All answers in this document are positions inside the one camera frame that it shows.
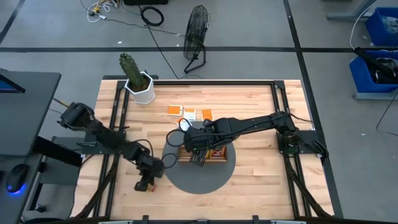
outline blue container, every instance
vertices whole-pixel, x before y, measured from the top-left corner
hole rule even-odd
[[[398,60],[398,52],[386,52],[379,50],[366,51],[370,56],[375,58],[385,57]],[[366,62],[357,57],[350,64],[351,73],[353,74],[354,82],[358,93],[389,93],[398,88],[398,84],[377,84],[374,83],[369,72]]]
[[[378,7],[366,21],[366,28],[376,46],[398,46],[398,34],[391,34],[383,24],[382,16],[398,18],[398,7]]]

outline wooden table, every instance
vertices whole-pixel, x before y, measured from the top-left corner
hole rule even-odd
[[[109,124],[116,84],[117,80],[101,82],[95,114],[104,125]],[[285,86],[291,113],[310,119],[300,80],[285,80]],[[177,117],[167,116],[168,105],[195,108],[197,120],[200,120],[202,109],[211,109],[215,119],[246,119],[275,111],[271,88],[264,85],[161,85],[155,86],[155,94],[156,99],[148,106],[137,105],[132,97],[129,98],[126,131],[128,140],[148,139],[156,157],[162,155],[165,135],[177,127]],[[283,108],[280,92],[278,95]],[[294,122],[301,130],[312,128],[311,123],[295,118]],[[138,170],[121,159],[111,218],[140,220],[143,215],[149,215],[151,220],[250,220],[252,215],[259,215],[263,220],[292,219],[284,160],[278,150],[275,130],[241,136],[233,144],[236,167],[232,177],[220,189],[204,195],[179,190],[166,175],[155,180],[155,192],[136,192],[134,184],[141,178]],[[314,154],[302,154],[300,158],[307,188],[323,209],[333,214],[320,159]],[[81,168],[72,216],[96,190],[101,162],[102,156],[95,156]],[[304,215],[298,188],[296,194],[300,214]]]

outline white planter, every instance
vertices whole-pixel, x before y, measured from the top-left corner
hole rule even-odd
[[[141,75],[145,75],[149,79],[149,86],[146,90],[135,93],[128,87],[130,82],[128,79],[126,80],[126,84],[124,84],[124,87],[125,89],[130,91],[136,103],[140,105],[148,105],[155,99],[154,80],[145,72],[141,72]]]

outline gray floor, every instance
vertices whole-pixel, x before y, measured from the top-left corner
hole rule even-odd
[[[83,0],[86,7],[94,0]],[[328,21],[327,12],[353,10],[359,1],[290,0],[302,47],[349,47],[353,22]],[[165,14],[162,29],[183,34],[193,6],[203,4],[211,13],[206,46],[293,47],[289,24],[279,0],[170,0],[158,8]],[[17,1],[3,0],[0,30]],[[398,6],[379,0],[378,6]],[[138,12],[137,7],[127,7]],[[110,19],[143,25],[123,8],[111,9]],[[155,33],[160,46],[182,46],[183,39]],[[371,40],[362,22],[353,37],[355,46],[369,47]],[[79,0],[26,0],[1,47],[155,47],[147,30],[115,22],[90,24]],[[94,107],[103,75],[120,75],[119,52],[98,53],[0,53],[0,67],[8,70],[60,72],[56,96]],[[131,52],[140,69],[160,78],[174,78],[158,52]],[[166,52],[177,75],[187,61],[181,52]],[[194,71],[203,78],[301,79],[295,53],[209,52],[208,63]],[[346,218],[398,222],[398,139],[378,133],[377,122],[385,101],[354,101],[355,85],[349,53],[304,53],[308,74],[330,151],[331,164]],[[52,105],[62,110],[59,105]],[[396,131],[393,105],[381,124]],[[40,135],[81,136],[59,127],[59,115],[49,112]]]

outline black fan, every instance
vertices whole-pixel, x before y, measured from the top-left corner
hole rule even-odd
[[[184,69],[185,73],[191,72],[194,69],[200,68],[206,64],[206,49],[203,45],[205,41],[206,31],[208,27],[208,13],[207,9],[200,6],[195,6],[189,18],[187,31],[184,40],[184,57],[191,62]],[[198,59],[200,51],[203,49],[203,63],[194,68],[188,69],[193,61]]]

